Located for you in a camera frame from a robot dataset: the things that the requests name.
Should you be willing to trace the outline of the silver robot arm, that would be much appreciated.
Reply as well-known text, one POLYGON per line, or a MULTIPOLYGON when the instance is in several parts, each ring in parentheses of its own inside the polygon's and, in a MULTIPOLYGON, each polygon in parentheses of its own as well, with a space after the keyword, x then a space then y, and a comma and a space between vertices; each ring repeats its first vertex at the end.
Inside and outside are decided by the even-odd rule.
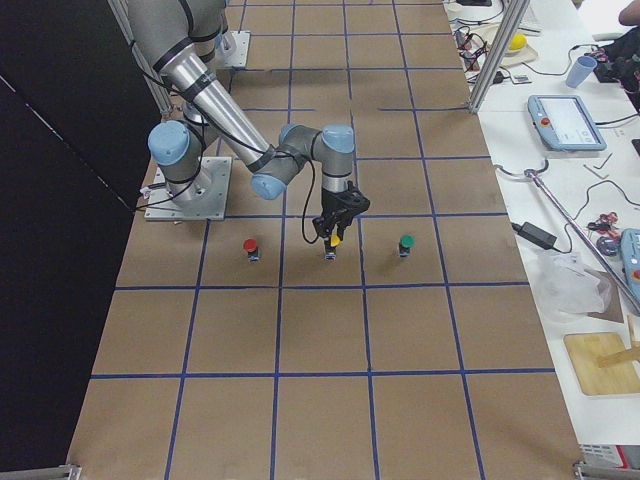
POLYGON ((225 0, 180 0, 179 4, 187 19, 188 37, 205 64, 213 61, 217 53, 230 55, 234 51, 225 0))

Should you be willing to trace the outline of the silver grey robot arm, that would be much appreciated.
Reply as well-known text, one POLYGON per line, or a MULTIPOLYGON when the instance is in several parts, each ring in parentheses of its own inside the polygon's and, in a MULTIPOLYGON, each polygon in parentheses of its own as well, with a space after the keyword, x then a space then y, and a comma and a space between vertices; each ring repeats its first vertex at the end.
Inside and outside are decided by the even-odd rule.
POLYGON ((272 200, 286 190, 308 163, 321 165, 322 213, 313 221, 324 241, 342 237, 369 200, 351 180, 353 129, 329 124, 322 129, 288 124, 271 145, 217 79, 212 61, 228 32, 223 1, 131 1, 133 38, 153 70, 177 88, 252 174, 253 190, 272 200))

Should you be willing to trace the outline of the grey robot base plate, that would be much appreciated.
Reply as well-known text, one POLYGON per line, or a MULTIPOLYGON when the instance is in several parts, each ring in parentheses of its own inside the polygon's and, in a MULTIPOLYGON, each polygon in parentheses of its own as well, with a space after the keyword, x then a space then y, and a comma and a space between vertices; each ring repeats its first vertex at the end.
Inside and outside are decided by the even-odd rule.
POLYGON ((145 208, 147 221, 223 221, 232 170, 231 157, 205 156, 201 170, 192 183, 167 184, 159 166, 149 192, 150 206, 145 208))

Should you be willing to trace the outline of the second grey robot base plate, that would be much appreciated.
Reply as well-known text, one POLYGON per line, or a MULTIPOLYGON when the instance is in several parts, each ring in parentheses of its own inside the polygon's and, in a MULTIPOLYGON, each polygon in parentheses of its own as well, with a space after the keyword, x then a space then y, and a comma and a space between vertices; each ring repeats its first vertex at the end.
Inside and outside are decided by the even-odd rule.
POLYGON ((245 69, 250 44, 250 31, 228 30, 215 39, 213 66, 216 69, 245 69))

